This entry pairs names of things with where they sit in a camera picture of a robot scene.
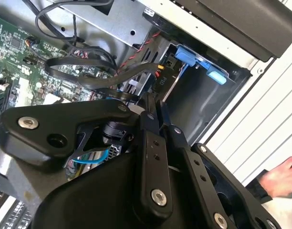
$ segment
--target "white label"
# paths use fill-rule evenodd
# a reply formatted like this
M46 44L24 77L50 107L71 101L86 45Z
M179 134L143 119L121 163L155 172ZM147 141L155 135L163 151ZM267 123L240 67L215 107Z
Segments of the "white label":
M153 17L155 15L155 12L147 7L145 8L144 13L148 14L150 17Z

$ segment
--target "chip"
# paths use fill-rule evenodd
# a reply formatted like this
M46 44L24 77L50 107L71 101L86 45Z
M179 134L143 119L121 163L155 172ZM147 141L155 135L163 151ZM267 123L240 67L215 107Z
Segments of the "chip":
M16 47L17 49L19 49L20 46L21 46L21 41L19 39L15 38L15 37L13 37L12 40L11 40L11 45L13 47Z

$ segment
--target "black cable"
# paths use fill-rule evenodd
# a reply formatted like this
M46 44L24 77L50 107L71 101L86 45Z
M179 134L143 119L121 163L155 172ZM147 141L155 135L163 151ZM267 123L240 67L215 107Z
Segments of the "black cable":
M54 76L55 78L66 80L71 83L78 83L79 77L76 77L68 73L60 72L59 70L52 68L58 65L87 65L87 66L105 67L105 68L113 69L113 71L115 72L113 65L110 62L107 62L104 60L60 57L60 58L51 58L45 62L44 70L46 73Z
M140 100L140 97L135 94L129 94L126 92L121 92L110 88L99 88L93 89L92 91L106 97L121 100L123 102L130 102L135 104Z
M110 87L130 80L145 72L155 74L157 69L158 69L157 63L143 63L113 78L98 79L88 77L87 75L81 75L80 77L78 77L78 83L82 87L85 87L86 89L89 90L98 89L102 87Z
M28 6L28 8L30 8L30 10L35 14L38 15L38 13L40 12L37 7L35 7L35 5L30 1L30 0L22 0L25 5ZM49 19L43 15L39 18L39 20L57 37L64 37L64 35L59 32L49 21Z
M87 5L87 6L104 6L104 5L108 5L112 2L113 0L97 0L97 1L62 1L62 2L57 2L57 3L53 3L52 5L49 5L47 7L45 7L43 10L41 10L37 15L36 15L36 19L35 19L35 24L37 29L39 29L39 31L50 38L55 38L55 39L59 39L59 40L73 40L73 37L55 37L55 36L51 36L47 33L45 33L43 30L41 30L40 26L39 26L39 19L41 16L45 15L46 13L48 13L49 11L63 6L63 5Z
M32 52L32 54L34 54L36 57L38 57L38 59L42 60L42 61L46 61L46 59L41 56L40 54L38 54L33 48L32 46L28 46L29 51Z
M30 0L22 0L22 1L36 15L36 18L38 18L36 20L37 21L40 20L56 36L56 37L54 37L54 36L50 36L50 37L56 38L56 39L59 39L59 40L63 40L68 46L71 47L72 51L73 50L80 50L82 52L83 51L88 51L88 52L93 52L96 55L103 56L106 60L108 60L109 62L111 62L114 65L114 69L117 69L116 62L115 62L115 59L113 58L113 56L110 53L108 53L106 50L102 49L101 47L99 47L99 46L88 46L88 47L79 48L79 47L75 46L76 40L77 41L81 40L81 39L79 39L77 37L76 16L75 15L73 15L74 37L69 37L68 39L67 38L65 39L65 36L62 33L60 33L54 26L52 26L52 24L49 22L48 18L45 15L39 16L39 14L41 14L42 11L39 11ZM67 3L68 4L72 4L73 3L73 4L76 4L76 5L77 4L81 5L82 2L68 1ZM84 2L84 5L91 5L91 4L95 4L95 3L94 2Z

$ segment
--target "hand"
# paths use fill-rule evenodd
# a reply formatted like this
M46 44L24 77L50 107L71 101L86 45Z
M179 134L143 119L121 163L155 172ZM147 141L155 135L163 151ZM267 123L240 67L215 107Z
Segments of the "hand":
M259 182L272 198L292 193L292 157L263 175Z

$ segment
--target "blue wire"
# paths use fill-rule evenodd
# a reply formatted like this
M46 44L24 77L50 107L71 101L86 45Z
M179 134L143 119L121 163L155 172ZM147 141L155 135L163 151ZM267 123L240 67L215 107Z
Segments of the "blue wire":
M108 157L108 155L109 155L109 149L106 149L104 151L104 155L102 155L102 157L100 159L97 159L97 160L78 160L78 159L73 159L73 162L80 163L80 164L99 164L99 163L105 161L106 158Z

